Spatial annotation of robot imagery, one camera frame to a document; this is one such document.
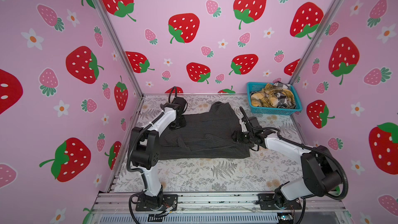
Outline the dark grey pinstriped shirt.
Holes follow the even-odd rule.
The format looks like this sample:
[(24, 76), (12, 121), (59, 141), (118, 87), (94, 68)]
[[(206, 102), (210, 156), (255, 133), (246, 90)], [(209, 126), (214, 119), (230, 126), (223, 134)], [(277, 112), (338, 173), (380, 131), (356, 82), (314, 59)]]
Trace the dark grey pinstriped shirt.
[(209, 112), (185, 115), (186, 126), (160, 136), (160, 160), (244, 159), (252, 144), (240, 142), (241, 124), (229, 103), (215, 102)]

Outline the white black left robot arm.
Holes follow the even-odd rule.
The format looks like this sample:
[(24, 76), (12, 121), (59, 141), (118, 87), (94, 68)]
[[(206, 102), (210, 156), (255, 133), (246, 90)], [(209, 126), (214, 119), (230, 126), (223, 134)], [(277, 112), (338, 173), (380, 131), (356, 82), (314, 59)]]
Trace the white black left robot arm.
[(176, 130), (186, 126), (184, 107), (174, 103), (161, 105), (156, 118), (144, 127), (131, 130), (127, 152), (126, 170), (139, 172), (144, 190), (140, 195), (142, 203), (150, 208), (160, 208), (163, 204), (163, 186), (157, 172), (160, 159), (160, 136), (165, 130)]

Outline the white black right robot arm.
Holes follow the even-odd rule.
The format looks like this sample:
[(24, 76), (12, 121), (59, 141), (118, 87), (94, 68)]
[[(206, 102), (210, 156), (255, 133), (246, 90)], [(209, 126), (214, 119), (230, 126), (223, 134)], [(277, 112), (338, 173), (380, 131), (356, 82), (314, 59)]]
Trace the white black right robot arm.
[(326, 147), (309, 147), (282, 137), (277, 128), (255, 128), (234, 132), (232, 138), (243, 144), (256, 144), (283, 154), (302, 167), (302, 177), (279, 186), (274, 204), (282, 209), (299, 198), (327, 196), (342, 200), (348, 194), (348, 178), (340, 163)]

